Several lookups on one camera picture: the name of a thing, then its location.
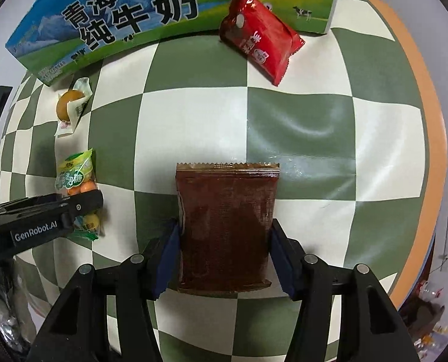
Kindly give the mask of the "green white checkered tablecloth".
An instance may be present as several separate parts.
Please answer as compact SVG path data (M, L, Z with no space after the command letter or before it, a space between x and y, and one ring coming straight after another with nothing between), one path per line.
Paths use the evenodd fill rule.
M93 96L76 130L55 137L55 103L74 83L25 75L0 144L0 203L54 189L57 166L95 154L101 237L59 238L15 259L15 304L32 341L75 270L140 252L178 214L180 162L278 163L275 216L331 265L367 264L402 304L432 238L422 210L443 161L433 91L405 28L381 2L338 0L330 32L306 37L279 86L217 36L177 38L87 67Z

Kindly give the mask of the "dark red packet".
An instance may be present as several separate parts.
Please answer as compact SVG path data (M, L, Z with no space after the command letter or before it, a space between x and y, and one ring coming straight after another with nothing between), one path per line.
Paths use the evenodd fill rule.
M268 288L279 164L179 163L178 290L223 297Z

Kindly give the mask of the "packaged brown braised egg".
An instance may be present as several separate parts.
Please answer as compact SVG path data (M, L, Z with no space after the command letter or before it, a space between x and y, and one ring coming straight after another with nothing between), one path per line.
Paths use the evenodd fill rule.
M90 78L83 77L79 78L71 89L59 96L55 108L58 119L55 137L69 136L74 133L92 95Z

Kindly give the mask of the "milk carton cardboard box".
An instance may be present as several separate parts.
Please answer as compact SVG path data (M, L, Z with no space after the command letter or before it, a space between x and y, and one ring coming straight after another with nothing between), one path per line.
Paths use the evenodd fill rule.
M336 0L260 0L299 32L325 33ZM42 83L117 52L217 30L231 0L37 0L6 48Z

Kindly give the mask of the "green orange candy packet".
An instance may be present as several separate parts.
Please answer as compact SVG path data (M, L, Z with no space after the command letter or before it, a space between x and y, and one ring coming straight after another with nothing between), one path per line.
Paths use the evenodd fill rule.
M98 189L93 167L93 149L72 154L58 165L55 189L66 196ZM74 220L74 234L85 240L98 240L101 231L99 215L99 209L78 215Z

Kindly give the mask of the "red shiny snack packet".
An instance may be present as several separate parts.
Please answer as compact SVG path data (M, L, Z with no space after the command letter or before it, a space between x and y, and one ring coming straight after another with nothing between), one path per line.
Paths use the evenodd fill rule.
M305 44L297 31L259 0L231 0L219 35L265 72L274 86L282 81L289 58Z

